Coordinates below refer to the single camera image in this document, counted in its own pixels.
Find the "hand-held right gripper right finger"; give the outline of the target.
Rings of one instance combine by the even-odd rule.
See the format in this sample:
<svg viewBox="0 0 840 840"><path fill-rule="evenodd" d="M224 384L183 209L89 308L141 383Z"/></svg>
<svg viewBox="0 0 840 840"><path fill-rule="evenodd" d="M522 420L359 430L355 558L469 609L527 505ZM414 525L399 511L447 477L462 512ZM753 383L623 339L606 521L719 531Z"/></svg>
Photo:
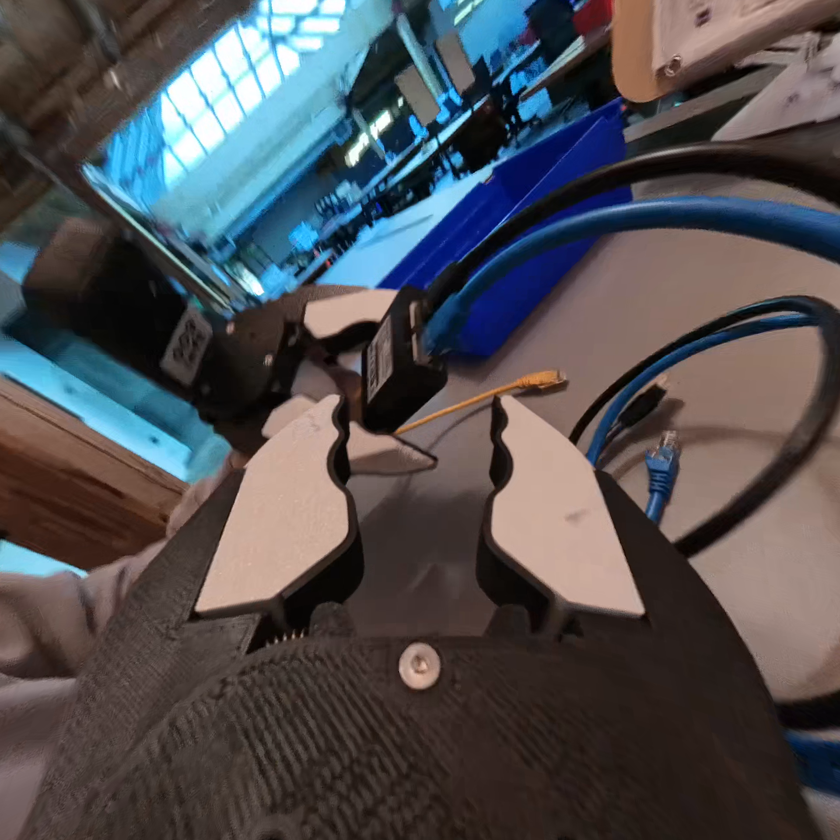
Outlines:
<svg viewBox="0 0 840 840"><path fill-rule="evenodd" d="M557 634L580 614L639 620L643 598L595 468L511 395L491 406L490 482L476 579L497 607L520 607L530 631Z"/></svg>

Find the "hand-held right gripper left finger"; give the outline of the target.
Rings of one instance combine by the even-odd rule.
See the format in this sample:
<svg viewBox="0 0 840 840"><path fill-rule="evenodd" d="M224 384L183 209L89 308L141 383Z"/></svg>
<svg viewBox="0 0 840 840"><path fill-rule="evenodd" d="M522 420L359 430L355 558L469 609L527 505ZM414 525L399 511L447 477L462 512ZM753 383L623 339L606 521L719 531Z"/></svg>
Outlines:
<svg viewBox="0 0 840 840"><path fill-rule="evenodd" d="M198 593L197 616L307 621L320 603L355 593L364 552L347 488L349 431L343 398L328 395L253 455Z"/></svg>

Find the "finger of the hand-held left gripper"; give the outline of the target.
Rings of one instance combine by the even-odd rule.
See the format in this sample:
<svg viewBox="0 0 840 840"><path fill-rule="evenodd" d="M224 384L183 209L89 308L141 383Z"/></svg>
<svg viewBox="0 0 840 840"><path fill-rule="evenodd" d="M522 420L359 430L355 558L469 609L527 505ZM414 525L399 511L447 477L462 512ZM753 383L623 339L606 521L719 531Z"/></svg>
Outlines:
<svg viewBox="0 0 840 840"><path fill-rule="evenodd" d="M291 387L290 397L275 407L261 428L263 438L272 438L282 428L306 413L321 399L340 395L351 414L346 450L353 475L414 475L433 470L438 459L431 453L392 434L374 434L353 415L361 393L361 377L343 367L325 370L303 364Z"/></svg>
<svg viewBox="0 0 840 840"><path fill-rule="evenodd" d="M302 325L327 354L346 354L373 340L396 296L396 290L352 287L349 293L309 301Z"/></svg>

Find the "black network switch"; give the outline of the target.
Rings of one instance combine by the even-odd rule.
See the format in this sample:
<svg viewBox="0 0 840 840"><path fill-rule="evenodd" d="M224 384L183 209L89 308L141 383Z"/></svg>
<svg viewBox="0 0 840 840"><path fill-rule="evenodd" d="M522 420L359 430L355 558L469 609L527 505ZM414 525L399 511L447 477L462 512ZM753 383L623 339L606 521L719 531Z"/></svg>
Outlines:
<svg viewBox="0 0 840 840"><path fill-rule="evenodd" d="M362 354L361 423L375 434L402 427L448 381L445 360L423 347L425 294L400 289Z"/></svg>

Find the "grey desk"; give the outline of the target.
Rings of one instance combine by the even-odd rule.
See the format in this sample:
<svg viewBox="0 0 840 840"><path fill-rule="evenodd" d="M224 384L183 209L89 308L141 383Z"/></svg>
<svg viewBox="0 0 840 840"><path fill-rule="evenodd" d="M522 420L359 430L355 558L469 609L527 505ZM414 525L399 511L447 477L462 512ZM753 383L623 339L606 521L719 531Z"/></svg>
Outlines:
<svg viewBox="0 0 840 840"><path fill-rule="evenodd" d="M483 362L452 363L419 416L533 371L565 373L565 390L523 399L565 434L618 375L656 349L740 306L810 295L838 306L838 267L787 248L696 231L604 238ZM771 460L812 392L820 360L811 329L753 337L675 367L658 411L610 447L602 465L639 506L644 451L662 428L682 444L663 530L676 540L729 501ZM477 635L491 604L475 580L490 490L490 409L415 429L435 470L358 477L365 575L349 602L372 636ZM728 611L773 698L838 689L838 424L791 483L691 561Z"/></svg>

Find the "wooden panel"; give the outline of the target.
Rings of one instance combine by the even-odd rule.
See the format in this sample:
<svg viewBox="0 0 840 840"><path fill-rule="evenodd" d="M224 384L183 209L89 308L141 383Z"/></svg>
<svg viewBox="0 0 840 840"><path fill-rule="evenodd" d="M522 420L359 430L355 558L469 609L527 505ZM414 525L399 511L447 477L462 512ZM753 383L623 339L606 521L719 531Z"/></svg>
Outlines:
<svg viewBox="0 0 840 840"><path fill-rule="evenodd" d="M185 482L2 377L2 537L84 571L163 539Z"/></svg>

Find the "large paned window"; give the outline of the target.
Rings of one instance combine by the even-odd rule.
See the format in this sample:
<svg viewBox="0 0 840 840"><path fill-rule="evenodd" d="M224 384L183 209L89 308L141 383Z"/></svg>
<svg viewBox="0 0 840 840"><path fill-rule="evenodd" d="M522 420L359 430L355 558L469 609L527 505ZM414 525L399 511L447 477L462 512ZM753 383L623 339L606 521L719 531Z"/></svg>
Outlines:
<svg viewBox="0 0 840 840"><path fill-rule="evenodd" d="M332 88L392 20L389 2L253 2L106 142L98 174L148 214L176 216L195 172L223 180Z"/></svg>

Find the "red box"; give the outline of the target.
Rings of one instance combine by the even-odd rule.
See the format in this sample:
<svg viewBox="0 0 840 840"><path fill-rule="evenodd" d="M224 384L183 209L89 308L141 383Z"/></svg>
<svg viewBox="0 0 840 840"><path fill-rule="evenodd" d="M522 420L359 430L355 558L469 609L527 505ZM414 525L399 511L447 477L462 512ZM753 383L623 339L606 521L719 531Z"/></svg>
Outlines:
<svg viewBox="0 0 840 840"><path fill-rule="evenodd" d="M574 1L572 23L577 35L585 38L608 27L613 21L614 4L614 1Z"/></svg>

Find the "white printed board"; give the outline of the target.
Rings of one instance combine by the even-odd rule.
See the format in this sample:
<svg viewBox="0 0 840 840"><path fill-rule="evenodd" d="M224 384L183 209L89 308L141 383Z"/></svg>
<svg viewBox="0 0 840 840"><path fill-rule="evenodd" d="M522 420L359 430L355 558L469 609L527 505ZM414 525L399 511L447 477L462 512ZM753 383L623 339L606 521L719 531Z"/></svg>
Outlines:
<svg viewBox="0 0 840 840"><path fill-rule="evenodd" d="M714 142L763 137L839 117L838 64L789 66L713 136Z"/></svg>

